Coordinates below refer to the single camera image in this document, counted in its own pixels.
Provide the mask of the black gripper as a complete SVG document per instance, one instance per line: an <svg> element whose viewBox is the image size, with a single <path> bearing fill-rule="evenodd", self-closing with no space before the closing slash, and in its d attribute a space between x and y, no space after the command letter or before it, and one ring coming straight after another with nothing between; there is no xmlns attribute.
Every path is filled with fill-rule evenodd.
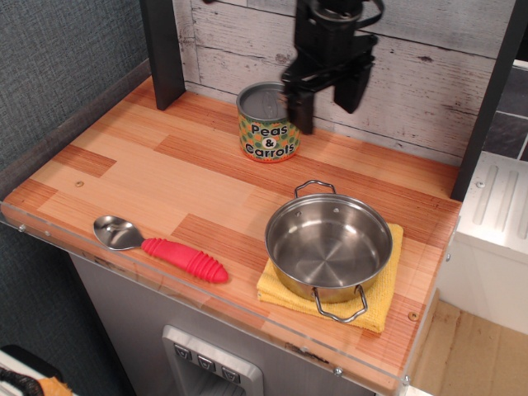
<svg viewBox="0 0 528 396"><path fill-rule="evenodd" d="M335 85L333 101L348 114L361 103L370 79L375 35L357 35L384 14L384 3L363 17L362 1L298 1L294 47L297 57L282 74L290 122L304 134L314 132L314 93Z"/></svg>

